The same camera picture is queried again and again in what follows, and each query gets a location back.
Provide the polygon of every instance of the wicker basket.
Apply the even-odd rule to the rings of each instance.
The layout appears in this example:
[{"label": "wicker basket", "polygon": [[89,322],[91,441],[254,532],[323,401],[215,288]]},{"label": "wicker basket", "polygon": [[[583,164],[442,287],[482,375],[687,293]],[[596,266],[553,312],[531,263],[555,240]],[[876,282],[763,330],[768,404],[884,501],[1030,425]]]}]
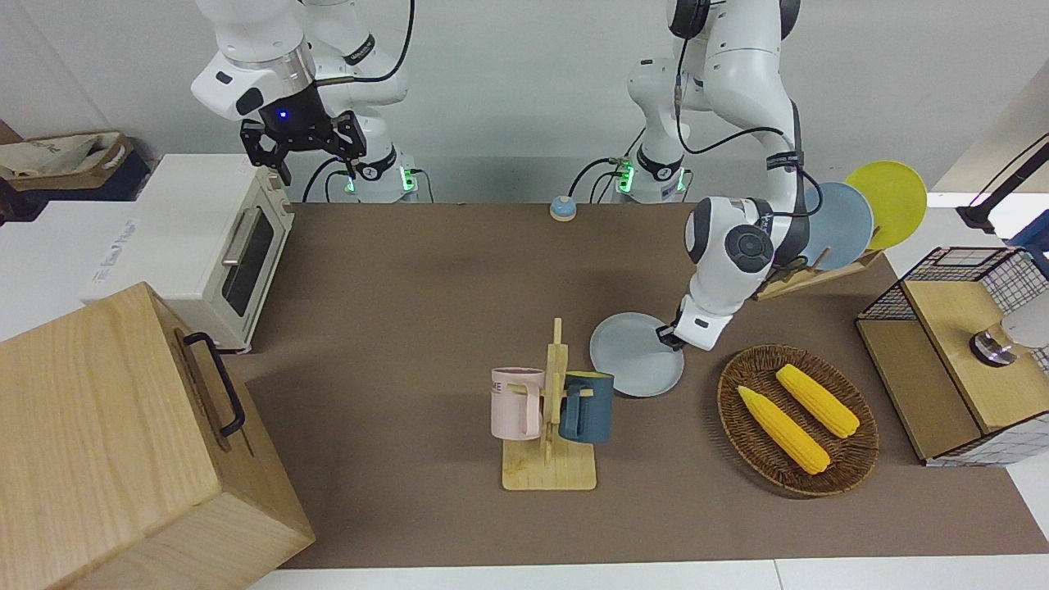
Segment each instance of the wicker basket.
[{"label": "wicker basket", "polygon": [[[839,439],[812,417],[776,380],[775,372],[792,363],[809,374],[859,418],[856,434]],[[746,385],[774,401],[831,456],[822,473],[806,473],[762,429],[736,389]],[[878,427],[859,391],[834,366],[800,349],[763,344],[737,354],[718,382],[718,413],[732,446],[755,471],[776,486],[805,497],[831,496],[859,485],[878,459]]]}]

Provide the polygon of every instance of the mug handle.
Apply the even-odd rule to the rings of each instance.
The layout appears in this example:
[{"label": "mug handle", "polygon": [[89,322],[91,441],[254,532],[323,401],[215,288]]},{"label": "mug handle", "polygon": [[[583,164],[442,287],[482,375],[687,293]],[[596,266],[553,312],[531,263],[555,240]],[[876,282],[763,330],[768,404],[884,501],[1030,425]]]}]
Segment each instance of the mug handle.
[{"label": "mug handle", "polygon": [[524,402],[524,436],[538,437],[542,427],[542,416],[539,413],[539,386],[528,384],[528,400]]},{"label": "mug handle", "polygon": [[582,403],[579,394],[582,393],[581,383],[569,385],[569,395],[564,398],[564,414],[561,415],[561,424],[564,424],[564,434],[570,437],[579,437],[579,409]]}]

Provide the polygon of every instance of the yellow plate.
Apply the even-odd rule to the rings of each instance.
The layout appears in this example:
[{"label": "yellow plate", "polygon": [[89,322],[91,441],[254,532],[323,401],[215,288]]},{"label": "yellow plate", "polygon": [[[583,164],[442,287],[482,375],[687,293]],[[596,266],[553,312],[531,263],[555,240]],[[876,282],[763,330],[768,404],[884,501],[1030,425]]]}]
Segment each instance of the yellow plate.
[{"label": "yellow plate", "polygon": [[874,213],[871,250],[884,250],[911,237],[925,218],[928,192],[918,172],[899,162],[860,166],[845,184],[863,193]]}]

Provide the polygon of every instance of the brown tabletop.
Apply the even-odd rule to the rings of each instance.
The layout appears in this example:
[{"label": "brown tabletop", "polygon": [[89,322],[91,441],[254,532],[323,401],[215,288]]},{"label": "brown tabletop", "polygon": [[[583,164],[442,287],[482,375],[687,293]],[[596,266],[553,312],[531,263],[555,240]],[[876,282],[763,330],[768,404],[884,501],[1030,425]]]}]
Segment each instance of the brown tabletop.
[{"label": "brown tabletop", "polygon": [[[317,543],[295,568],[966,555],[1049,550],[1004,469],[925,468],[853,318],[894,280],[866,272],[748,302],[655,399],[615,400],[598,488],[510,492],[488,431],[489,371],[541,366],[564,318],[570,367],[624,311],[669,319],[694,267],[689,206],[317,205],[298,209],[249,381]],[[821,356],[863,394],[881,456],[857,489],[790,500],[741,465],[714,406],[736,352]]]}]

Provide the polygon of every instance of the yellow corn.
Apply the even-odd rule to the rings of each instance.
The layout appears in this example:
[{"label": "yellow corn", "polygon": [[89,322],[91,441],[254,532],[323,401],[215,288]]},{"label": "yellow corn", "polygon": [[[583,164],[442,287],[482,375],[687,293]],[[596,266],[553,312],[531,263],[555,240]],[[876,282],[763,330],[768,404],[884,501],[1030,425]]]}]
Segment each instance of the yellow corn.
[{"label": "yellow corn", "polygon": [[761,424],[762,429],[786,450],[806,473],[815,476],[827,470],[831,464],[831,456],[819,446],[819,443],[812,440],[809,433],[798,426],[797,422],[791,420],[775,402],[762,394],[743,385],[740,385],[738,391],[743,403]]},{"label": "yellow corn", "polygon": [[816,420],[839,439],[849,438],[859,428],[859,418],[815,379],[793,364],[776,372],[776,379]]}]

